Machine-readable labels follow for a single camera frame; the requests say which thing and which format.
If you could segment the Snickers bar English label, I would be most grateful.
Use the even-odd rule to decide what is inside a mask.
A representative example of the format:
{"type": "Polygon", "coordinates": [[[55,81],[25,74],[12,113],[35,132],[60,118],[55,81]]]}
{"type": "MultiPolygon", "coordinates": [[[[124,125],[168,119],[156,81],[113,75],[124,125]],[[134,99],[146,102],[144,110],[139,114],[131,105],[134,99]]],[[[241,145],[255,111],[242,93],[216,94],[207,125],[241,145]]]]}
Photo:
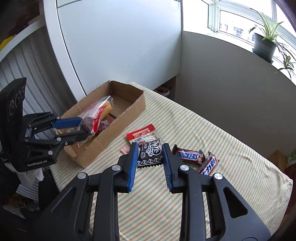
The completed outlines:
{"type": "Polygon", "coordinates": [[[201,149],[198,151],[188,150],[174,144],[172,154],[180,157],[181,160],[185,162],[191,162],[194,164],[201,165],[205,161],[205,155],[201,149]]]}

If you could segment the small pink sachet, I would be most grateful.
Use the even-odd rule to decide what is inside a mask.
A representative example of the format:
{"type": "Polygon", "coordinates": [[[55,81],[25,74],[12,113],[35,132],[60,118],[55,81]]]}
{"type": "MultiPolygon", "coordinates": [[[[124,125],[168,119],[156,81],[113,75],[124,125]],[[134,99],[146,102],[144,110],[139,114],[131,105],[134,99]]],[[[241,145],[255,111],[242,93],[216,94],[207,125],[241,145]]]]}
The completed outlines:
{"type": "Polygon", "coordinates": [[[122,152],[124,155],[126,155],[126,154],[128,154],[128,153],[130,152],[130,146],[129,146],[129,145],[125,145],[125,146],[123,146],[120,150],[121,150],[121,152],[122,152]]]}

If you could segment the Snickers bar Chinese label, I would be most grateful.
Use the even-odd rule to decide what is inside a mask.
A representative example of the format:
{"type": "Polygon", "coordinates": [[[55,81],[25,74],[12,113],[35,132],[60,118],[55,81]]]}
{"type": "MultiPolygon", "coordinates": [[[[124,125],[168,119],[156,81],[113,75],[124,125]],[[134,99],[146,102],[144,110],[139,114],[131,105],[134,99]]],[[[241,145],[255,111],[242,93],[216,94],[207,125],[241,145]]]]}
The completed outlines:
{"type": "Polygon", "coordinates": [[[220,160],[212,153],[208,152],[208,156],[198,169],[198,173],[209,176],[220,160]]]}

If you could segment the clear bag of dark snack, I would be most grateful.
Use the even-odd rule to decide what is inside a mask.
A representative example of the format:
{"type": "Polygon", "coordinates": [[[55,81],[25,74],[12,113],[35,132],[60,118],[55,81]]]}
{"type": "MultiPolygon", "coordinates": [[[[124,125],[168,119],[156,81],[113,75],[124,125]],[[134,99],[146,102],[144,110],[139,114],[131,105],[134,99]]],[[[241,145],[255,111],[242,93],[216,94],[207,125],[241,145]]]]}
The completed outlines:
{"type": "Polygon", "coordinates": [[[78,125],[79,130],[89,134],[98,132],[101,121],[113,110],[113,98],[109,96],[102,97],[97,102],[89,105],[79,116],[82,121],[78,125]]]}

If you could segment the black patterned snack packet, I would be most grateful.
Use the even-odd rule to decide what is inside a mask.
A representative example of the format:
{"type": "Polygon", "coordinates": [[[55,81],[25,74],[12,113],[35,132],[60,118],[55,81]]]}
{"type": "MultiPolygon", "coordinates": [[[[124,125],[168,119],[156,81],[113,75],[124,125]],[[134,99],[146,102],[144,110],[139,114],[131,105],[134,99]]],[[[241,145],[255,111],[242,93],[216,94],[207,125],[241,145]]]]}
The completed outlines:
{"type": "Polygon", "coordinates": [[[139,156],[137,168],[159,166],[163,164],[162,144],[160,139],[138,144],[139,156]]]}

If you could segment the red and white snack pouch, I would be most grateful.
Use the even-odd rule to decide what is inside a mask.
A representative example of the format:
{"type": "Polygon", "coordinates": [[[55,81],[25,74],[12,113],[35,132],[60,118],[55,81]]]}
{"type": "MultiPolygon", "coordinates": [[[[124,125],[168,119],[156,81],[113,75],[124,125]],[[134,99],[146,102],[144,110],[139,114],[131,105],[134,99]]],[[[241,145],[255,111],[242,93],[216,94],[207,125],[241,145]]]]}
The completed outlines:
{"type": "Polygon", "coordinates": [[[135,130],[133,132],[127,133],[126,138],[131,144],[133,142],[137,143],[139,148],[143,145],[143,143],[146,143],[146,142],[157,141],[160,148],[162,147],[162,144],[163,144],[163,139],[160,136],[160,134],[157,132],[153,124],[149,124],[144,128],[140,128],[139,130],[135,130]]]}

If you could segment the cardboard box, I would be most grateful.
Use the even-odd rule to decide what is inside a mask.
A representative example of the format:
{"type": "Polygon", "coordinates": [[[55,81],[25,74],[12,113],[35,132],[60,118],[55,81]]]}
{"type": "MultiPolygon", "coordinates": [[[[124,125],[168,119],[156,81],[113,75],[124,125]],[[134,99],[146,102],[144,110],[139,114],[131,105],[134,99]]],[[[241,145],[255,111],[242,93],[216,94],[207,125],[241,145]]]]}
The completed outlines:
{"type": "MultiPolygon", "coordinates": [[[[113,98],[113,110],[101,121],[98,132],[88,133],[86,140],[64,148],[66,153],[83,168],[93,163],[96,157],[145,110],[142,90],[129,84],[108,81],[71,107],[61,118],[79,117],[89,105],[109,95],[113,98]]],[[[82,130],[76,126],[55,131],[64,134],[82,130]]]]}

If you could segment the striped tablecloth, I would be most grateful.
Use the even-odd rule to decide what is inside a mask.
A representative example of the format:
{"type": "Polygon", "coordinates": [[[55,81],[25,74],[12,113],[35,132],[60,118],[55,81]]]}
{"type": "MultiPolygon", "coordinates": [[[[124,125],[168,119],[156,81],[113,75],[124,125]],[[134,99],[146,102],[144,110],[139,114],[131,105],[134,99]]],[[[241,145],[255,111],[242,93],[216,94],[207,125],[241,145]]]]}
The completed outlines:
{"type": "Polygon", "coordinates": [[[60,194],[56,240],[267,240],[293,181],[209,121],[142,87],[145,110],[82,168],[51,166],[60,194]],[[126,132],[154,125],[160,140],[120,149],[126,132]]]}

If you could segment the green and white carton box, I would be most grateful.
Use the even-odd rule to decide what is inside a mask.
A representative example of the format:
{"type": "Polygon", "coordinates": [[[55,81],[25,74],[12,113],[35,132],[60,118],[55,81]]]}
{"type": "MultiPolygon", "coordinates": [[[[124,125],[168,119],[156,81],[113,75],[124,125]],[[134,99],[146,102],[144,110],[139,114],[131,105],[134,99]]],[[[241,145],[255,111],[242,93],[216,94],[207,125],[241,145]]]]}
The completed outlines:
{"type": "Polygon", "coordinates": [[[287,158],[287,167],[296,163],[296,152],[291,153],[287,158]]]}

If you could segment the potted spider plant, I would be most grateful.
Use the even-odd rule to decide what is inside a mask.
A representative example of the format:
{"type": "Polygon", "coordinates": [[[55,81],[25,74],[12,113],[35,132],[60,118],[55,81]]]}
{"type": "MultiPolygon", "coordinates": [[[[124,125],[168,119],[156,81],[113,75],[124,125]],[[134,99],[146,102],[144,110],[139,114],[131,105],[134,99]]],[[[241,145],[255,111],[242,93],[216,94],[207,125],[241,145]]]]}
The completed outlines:
{"type": "Polygon", "coordinates": [[[264,59],[268,63],[273,63],[273,56],[275,50],[277,49],[282,57],[282,66],[277,69],[276,73],[281,72],[283,70],[287,71],[288,76],[292,79],[292,74],[295,70],[295,56],[284,43],[281,43],[277,40],[277,37],[281,36],[278,33],[278,28],[283,22],[273,23],[273,25],[267,20],[266,15],[264,13],[260,13],[259,11],[250,8],[250,10],[256,12],[260,17],[260,20],[263,23],[263,27],[259,27],[255,25],[253,28],[249,30],[249,33],[254,31],[256,28],[259,28],[262,32],[262,35],[255,33],[254,38],[254,48],[252,52],[264,59]]]}

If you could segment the white window frame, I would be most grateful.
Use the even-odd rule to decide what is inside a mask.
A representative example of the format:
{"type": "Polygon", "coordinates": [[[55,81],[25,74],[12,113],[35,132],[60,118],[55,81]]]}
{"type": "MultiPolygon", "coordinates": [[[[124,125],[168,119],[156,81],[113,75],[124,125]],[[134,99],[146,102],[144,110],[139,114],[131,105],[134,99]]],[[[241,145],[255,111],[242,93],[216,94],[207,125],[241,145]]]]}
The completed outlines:
{"type": "Polygon", "coordinates": [[[275,1],[202,1],[207,13],[207,27],[212,32],[224,33],[249,44],[254,44],[255,33],[263,35],[266,17],[276,30],[278,39],[295,51],[295,30],[285,13],[275,1]]]}

